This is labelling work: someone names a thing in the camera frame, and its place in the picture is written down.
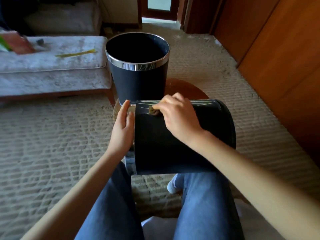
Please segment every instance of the patterned carpet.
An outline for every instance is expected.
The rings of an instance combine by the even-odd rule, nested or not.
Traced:
[[[143,24],[171,45],[168,77],[223,101],[236,127],[237,150],[320,199],[320,171],[235,69],[215,38]],[[104,96],[26,101],[0,110],[0,239],[19,239],[107,149],[112,107]],[[176,217],[181,200],[167,194],[172,175],[132,178],[142,219]],[[235,197],[239,192],[233,188]]]

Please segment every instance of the person's right arm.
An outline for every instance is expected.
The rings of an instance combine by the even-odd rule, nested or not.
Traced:
[[[161,110],[177,139],[210,161],[284,238],[320,239],[320,203],[203,130],[188,99],[167,95],[153,108]]]

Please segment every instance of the person's left arm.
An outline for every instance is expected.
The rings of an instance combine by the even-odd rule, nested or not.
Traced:
[[[127,116],[129,106],[127,100],[118,113],[106,153],[22,240],[75,238],[114,169],[133,144],[134,114]]]

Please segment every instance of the hand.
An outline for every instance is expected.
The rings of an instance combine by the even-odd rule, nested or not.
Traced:
[[[130,101],[126,100],[122,105],[117,120],[114,123],[110,143],[106,153],[119,158],[126,155],[134,143],[134,113],[127,116]]]
[[[166,95],[160,103],[152,107],[160,109],[167,129],[174,137],[188,146],[197,134],[204,131],[190,100],[184,98],[180,93],[173,96]]]

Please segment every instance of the round wooden stool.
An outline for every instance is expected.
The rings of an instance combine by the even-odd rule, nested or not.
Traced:
[[[174,95],[176,92],[181,93],[184,97],[190,100],[209,99],[209,97],[199,88],[183,80],[176,78],[167,78],[164,94]],[[116,101],[113,109],[113,120],[115,121],[118,112],[121,108],[119,99]],[[135,106],[129,108],[129,111],[134,112]]]

